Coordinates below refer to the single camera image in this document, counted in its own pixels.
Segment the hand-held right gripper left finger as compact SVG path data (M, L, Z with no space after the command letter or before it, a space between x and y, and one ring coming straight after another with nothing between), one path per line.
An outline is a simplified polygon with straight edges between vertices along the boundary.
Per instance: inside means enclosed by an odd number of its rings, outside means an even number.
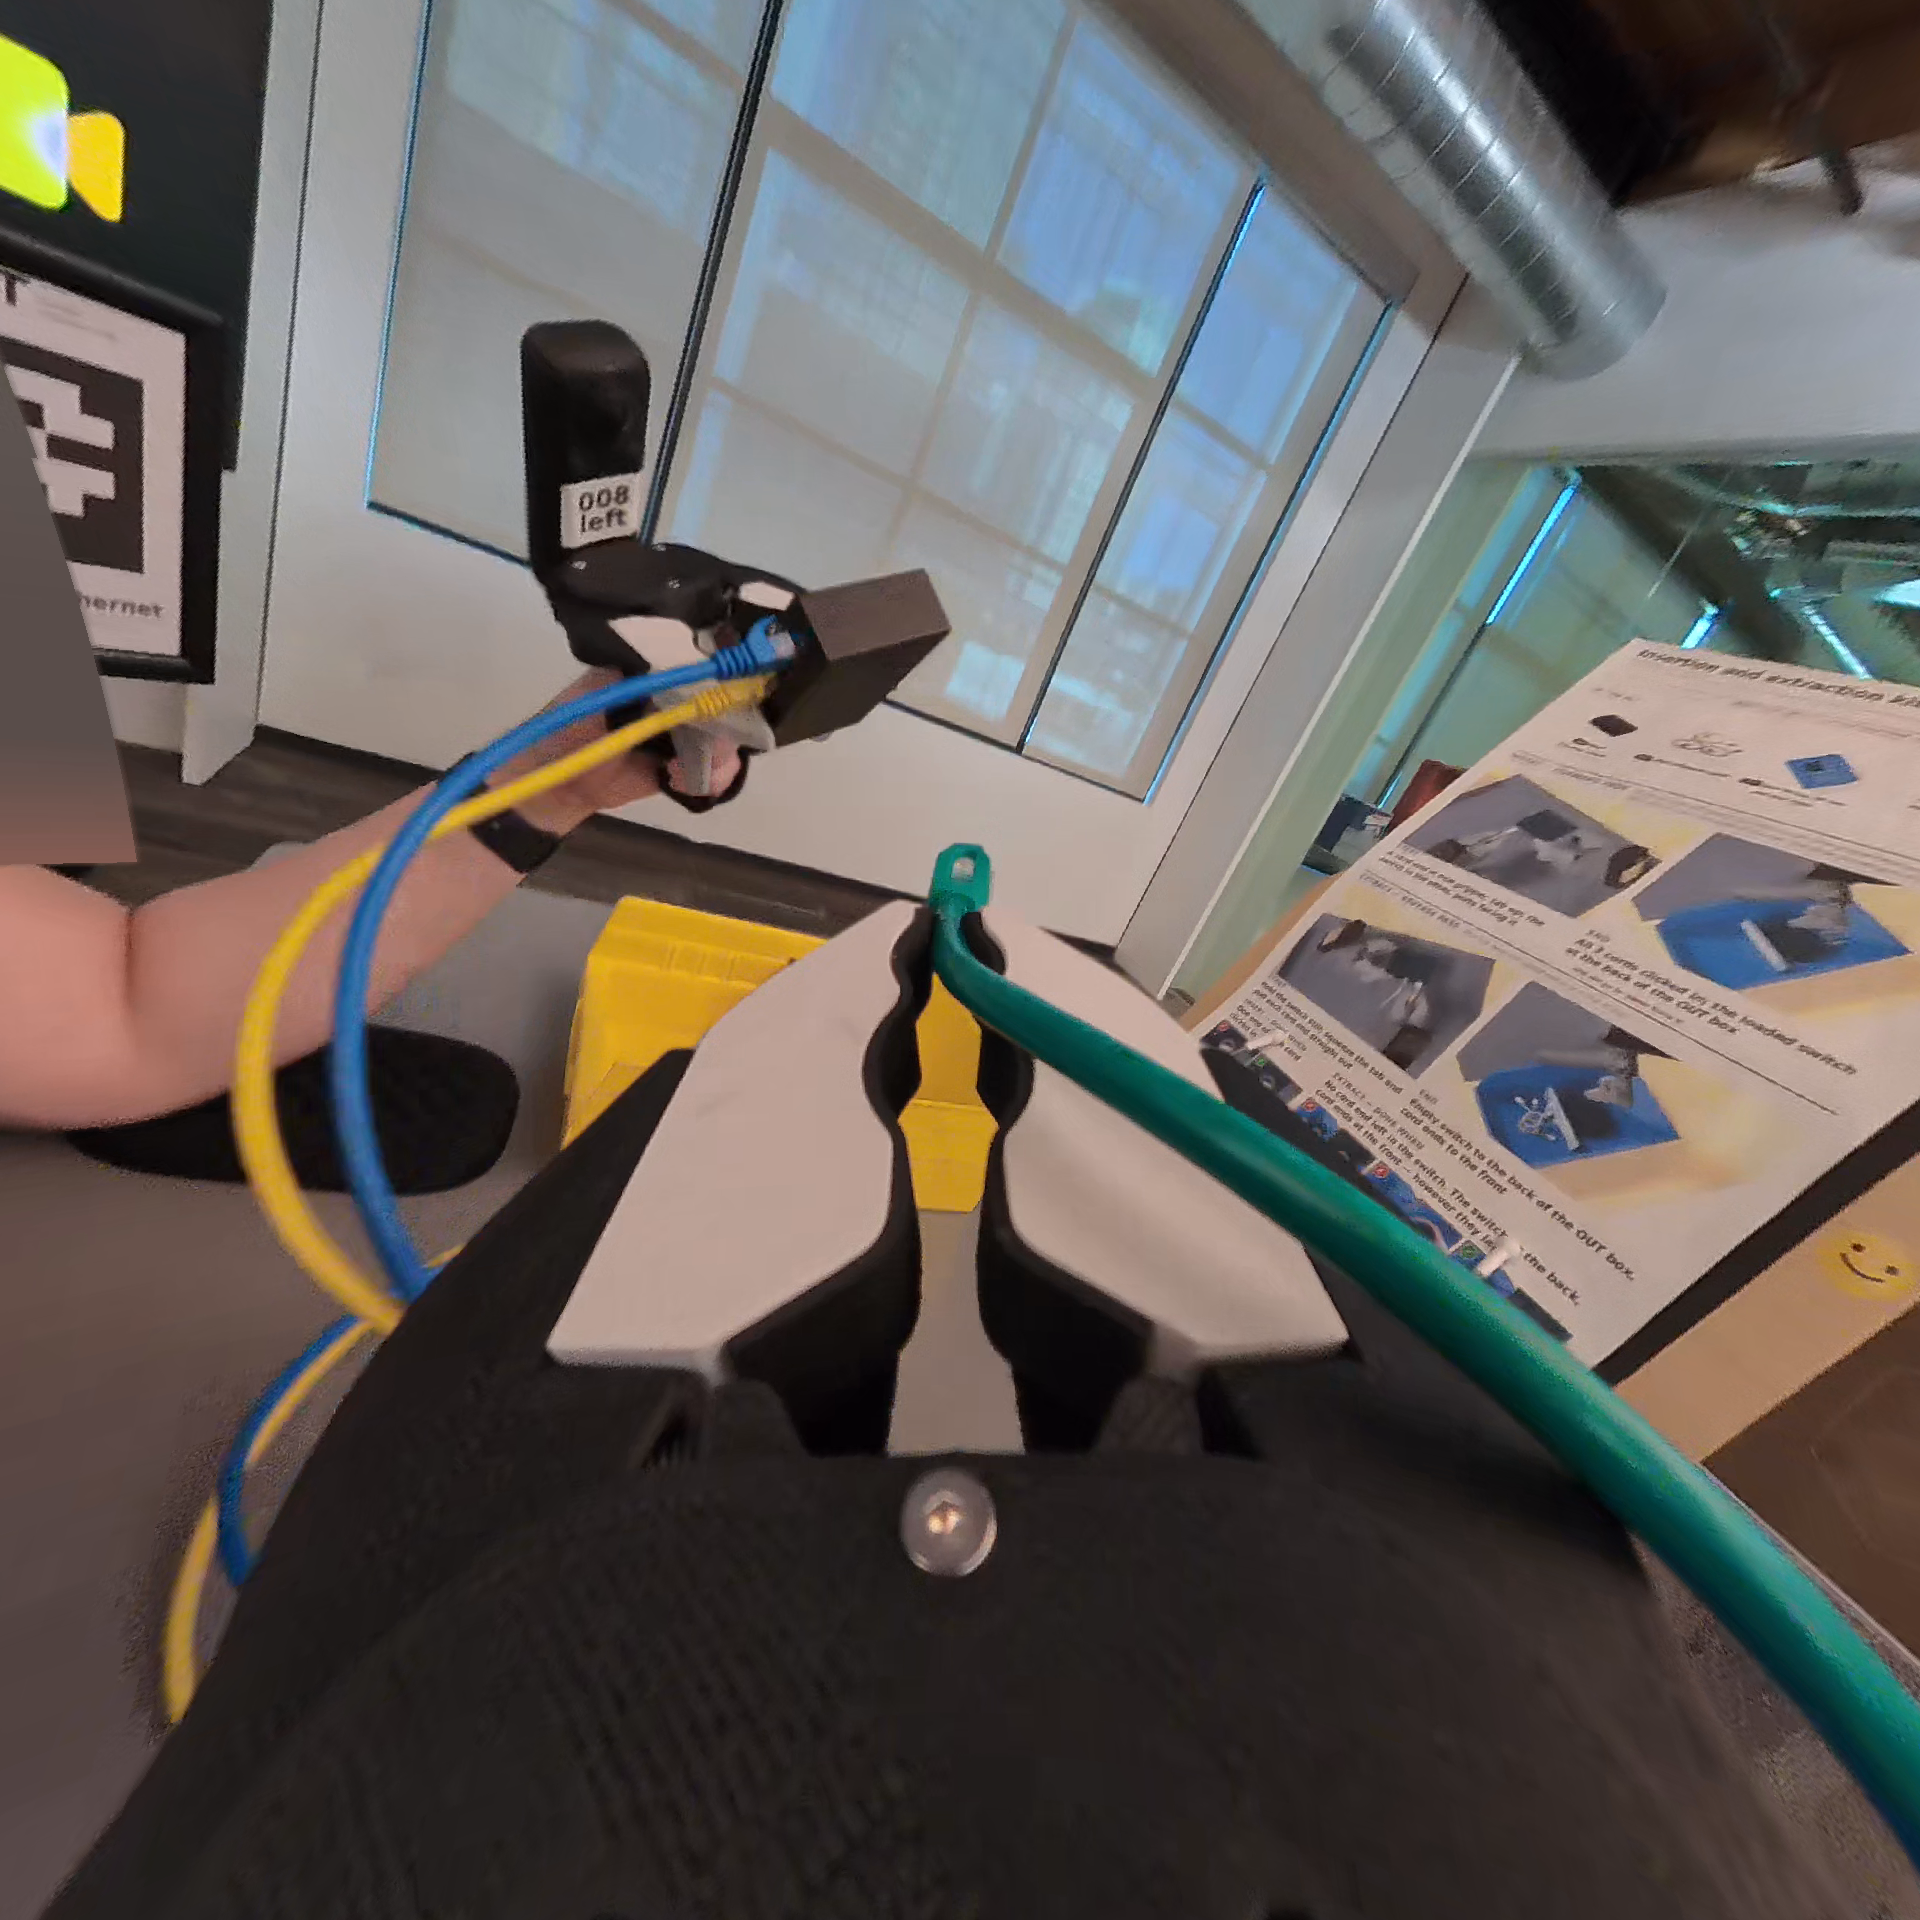
M901 1112L919 1088L926 909L888 902L695 1042L545 1338L551 1359L841 1379L921 1314Z

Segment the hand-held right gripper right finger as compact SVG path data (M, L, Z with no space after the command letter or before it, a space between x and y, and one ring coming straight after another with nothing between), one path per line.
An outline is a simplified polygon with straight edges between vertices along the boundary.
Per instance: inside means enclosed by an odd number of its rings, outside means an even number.
M1231 1189L1001 1030L976 1295L1016 1374L1203 1374L1320 1359L1348 1330L1305 1248Z

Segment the black network switch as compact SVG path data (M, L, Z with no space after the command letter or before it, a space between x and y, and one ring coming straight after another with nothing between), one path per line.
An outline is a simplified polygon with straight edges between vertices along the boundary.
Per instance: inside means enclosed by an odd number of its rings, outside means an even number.
M950 632L924 567L799 592L782 627L796 654L761 704L779 749L859 724Z

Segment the yellow plastic bin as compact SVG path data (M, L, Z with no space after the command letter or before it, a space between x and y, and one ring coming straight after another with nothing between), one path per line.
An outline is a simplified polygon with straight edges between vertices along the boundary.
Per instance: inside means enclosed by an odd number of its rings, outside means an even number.
M589 1126L668 1052L691 1048L823 936L672 902L620 900L592 944L567 1035L559 1143ZM921 1084L901 1116L924 1212L971 1214L997 1125L976 1092L976 1020L933 984L919 1016Z

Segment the person's left forearm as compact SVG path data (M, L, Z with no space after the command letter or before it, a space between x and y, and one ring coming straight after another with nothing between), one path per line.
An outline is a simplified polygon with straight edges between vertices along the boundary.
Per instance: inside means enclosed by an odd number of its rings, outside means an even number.
M86 1132L221 1092L255 974L287 922L353 858L376 859L419 799L140 907L46 868L4 866L4 1132ZM436 964L520 877L470 832L425 847L381 924L372 1003ZM271 1035L276 1066L328 1037L349 918L352 907L328 909L300 956Z

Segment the person's left hand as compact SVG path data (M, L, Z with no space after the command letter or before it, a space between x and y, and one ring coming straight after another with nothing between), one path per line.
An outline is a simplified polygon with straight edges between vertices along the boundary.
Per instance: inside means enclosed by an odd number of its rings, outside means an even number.
M517 783L537 775L549 763L567 762L577 751L597 748L606 736L606 716L592 712L564 730L553 730L525 751L503 762L486 776L486 783L491 789ZM527 826L567 839L598 814L621 812L668 795L691 795L680 763L676 758L662 758L652 746L640 746L620 758L600 758L527 799L517 799L511 810Z

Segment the large gridded window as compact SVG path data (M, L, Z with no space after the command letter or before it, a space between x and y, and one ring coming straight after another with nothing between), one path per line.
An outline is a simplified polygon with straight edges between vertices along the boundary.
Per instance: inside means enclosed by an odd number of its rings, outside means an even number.
M652 533L926 568L901 704L1148 799L1388 310L1091 4L436 2L371 501L523 558L520 333L611 320Z

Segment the black framed marker board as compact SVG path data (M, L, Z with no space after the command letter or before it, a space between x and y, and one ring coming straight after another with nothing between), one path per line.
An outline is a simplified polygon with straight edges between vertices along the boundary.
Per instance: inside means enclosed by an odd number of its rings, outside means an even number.
M227 450L208 310L4 237L7 384L108 676L213 684Z

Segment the printed instruction poster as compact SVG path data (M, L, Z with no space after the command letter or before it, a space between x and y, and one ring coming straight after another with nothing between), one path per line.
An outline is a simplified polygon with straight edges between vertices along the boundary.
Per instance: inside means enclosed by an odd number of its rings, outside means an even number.
M1361 850L1203 1040L1572 1356L1916 1112L1917 693L1637 639Z

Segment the wooden poster stand board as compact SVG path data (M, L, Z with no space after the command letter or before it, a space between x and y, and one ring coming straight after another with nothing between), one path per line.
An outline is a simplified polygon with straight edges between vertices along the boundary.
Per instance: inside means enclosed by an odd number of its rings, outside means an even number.
M1895 1168L1691 1330L1619 1394L1705 1461L1917 1303L1917 1163Z

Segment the silver round duct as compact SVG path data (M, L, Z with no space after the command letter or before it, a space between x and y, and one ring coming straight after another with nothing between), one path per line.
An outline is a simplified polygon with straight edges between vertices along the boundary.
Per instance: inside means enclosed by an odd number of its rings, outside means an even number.
M1382 170L1563 381L1619 366L1664 283L1479 4L1329 4L1328 82Z

